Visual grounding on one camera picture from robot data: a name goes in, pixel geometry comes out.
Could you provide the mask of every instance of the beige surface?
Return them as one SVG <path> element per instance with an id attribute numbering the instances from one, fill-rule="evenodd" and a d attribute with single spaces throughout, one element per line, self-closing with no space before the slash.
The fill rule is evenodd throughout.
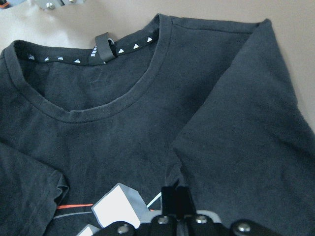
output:
<path id="1" fill-rule="evenodd" d="M 94 37 L 113 40 L 144 27 L 156 13 L 240 22 L 272 21 L 292 77 L 299 108 L 315 130 L 314 0 L 86 0 L 85 4 L 41 10 L 27 0 L 1 11 L 0 49 L 15 39 L 47 46 L 92 48 Z"/>

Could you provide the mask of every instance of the shirt sleeve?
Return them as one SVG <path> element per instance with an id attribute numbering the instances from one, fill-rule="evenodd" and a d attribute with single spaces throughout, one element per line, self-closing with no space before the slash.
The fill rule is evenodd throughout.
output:
<path id="1" fill-rule="evenodd" d="M 246 218 L 307 235 L 315 225 L 314 133 L 271 27 L 256 36 L 176 137 L 166 183 L 179 179 L 196 208 L 216 212 L 227 227 Z"/>
<path id="2" fill-rule="evenodd" d="M 68 191 L 63 175 L 0 143 L 0 232 L 41 236 Z"/>

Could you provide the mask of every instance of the metal bolt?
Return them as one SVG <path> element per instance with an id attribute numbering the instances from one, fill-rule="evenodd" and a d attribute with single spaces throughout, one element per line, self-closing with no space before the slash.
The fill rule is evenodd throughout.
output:
<path id="1" fill-rule="evenodd" d="M 129 227 L 127 224 L 124 224 L 123 226 L 120 226 L 118 229 L 117 229 L 117 232 L 119 234 L 124 234 L 124 233 L 127 233 L 129 231 Z"/>
<path id="2" fill-rule="evenodd" d="M 241 232 L 249 232 L 251 231 L 251 227 L 247 223 L 241 223 L 238 225 L 238 230 Z"/>
<path id="3" fill-rule="evenodd" d="M 46 8 L 49 10 L 55 9 L 55 5 L 53 5 L 51 2 L 46 3 Z"/>
<path id="4" fill-rule="evenodd" d="M 168 217 L 167 216 L 161 217 L 157 221 L 160 225 L 165 225 L 168 223 Z"/>
<path id="5" fill-rule="evenodd" d="M 205 224 L 205 223 L 207 223 L 207 218 L 204 215 L 199 215 L 196 217 L 196 222 L 198 224 Z"/>

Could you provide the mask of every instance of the sleeve hem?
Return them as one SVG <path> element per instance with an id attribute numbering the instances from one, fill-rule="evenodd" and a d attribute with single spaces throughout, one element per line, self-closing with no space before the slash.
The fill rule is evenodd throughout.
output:
<path id="1" fill-rule="evenodd" d="M 63 198 L 68 191 L 68 186 L 60 186 L 60 183 L 65 183 L 63 175 L 54 170 L 47 179 L 47 185 L 53 183 L 53 186 L 49 186 L 45 197 L 32 211 L 30 219 L 25 226 L 19 231 L 18 236 L 35 236 L 43 235 L 47 225 L 52 220 L 56 206 L 55 199 Z"/>

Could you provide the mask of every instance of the neckline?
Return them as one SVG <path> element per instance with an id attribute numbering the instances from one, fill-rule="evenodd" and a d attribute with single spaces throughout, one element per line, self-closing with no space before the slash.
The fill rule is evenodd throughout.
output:
<path id="1" fill-rule="evenodd" d="M 26 98 L 33 106 L 38 108 L 41 112 L 54 118 L 56 120 L 65 123 L 82 123 L 91 122 L 103 118 L 108 118 L 114 114 L 119 113 L 125 108 L 131 106 L 137 101 L 152 84 L 154 78 L 162 66 L 164 58 L 166 56 L 172 29 L 172 19 L 170 16 L 164 14 L 156 14 L 150 22 L 144 26 L 143 29 L 138 30 L 132 34 L 129 34 L 115 42 L 117 45 L 125 45 L 132 43 L 135 38 L 144 37 L 150 33 L 158 30 L 157 45 L 150 61 L 150 64 L 145 73 L 138 79 L 137 83 L 125 94 L 116 98 L 115 100 L 85 110 L 72 110 L 66 111 L 62 107 L 55 105 L 43 97 L 38 91 L 36 91 L 27 81 L 23 75 L 19 59 L 16 52 L 16 44 L 32 44 L 33 48 L 40 50 L 45 48 L 46 50 L 62 50 L 65 53 L 71 53 L 73 51 L 83 51 L 86 49 L 72 49 L 72 48 L 57 48 L 46 47 L 23 40 L 16 40 L 12 42 L 4 51 L 4 58 L 7 64 L 7 69 L 10 78 L 16 87 L 16 89 Z"/>

